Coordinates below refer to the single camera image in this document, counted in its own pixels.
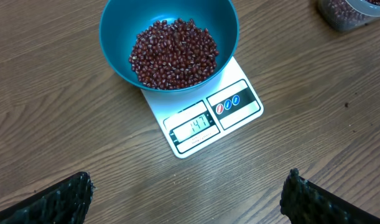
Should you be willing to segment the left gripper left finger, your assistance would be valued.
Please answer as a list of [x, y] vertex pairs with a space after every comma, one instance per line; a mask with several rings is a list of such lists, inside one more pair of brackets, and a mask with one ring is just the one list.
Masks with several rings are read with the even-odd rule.
[[82, 224], [93, 192], [90, 174], [78, 172], [0, 211], [0, 224]]

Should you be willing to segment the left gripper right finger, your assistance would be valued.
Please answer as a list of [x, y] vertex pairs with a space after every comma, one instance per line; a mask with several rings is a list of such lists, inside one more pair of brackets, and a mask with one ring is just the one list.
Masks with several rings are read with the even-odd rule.
[[293, 224], [380, 224], [380, 218], [304, 179], [297, 169], [287, 176], [279, 205]]

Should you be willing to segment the red beans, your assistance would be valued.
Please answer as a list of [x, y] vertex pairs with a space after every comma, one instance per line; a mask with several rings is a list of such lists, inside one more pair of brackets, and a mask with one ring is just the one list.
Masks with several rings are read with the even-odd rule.
[[137, 35], [128, 61], [137, 80], [148, 88], [176, 90], [207, 80], [215, 72], [220, 52], [207, 28], [193, 19], [169, 24], [155, 21]]

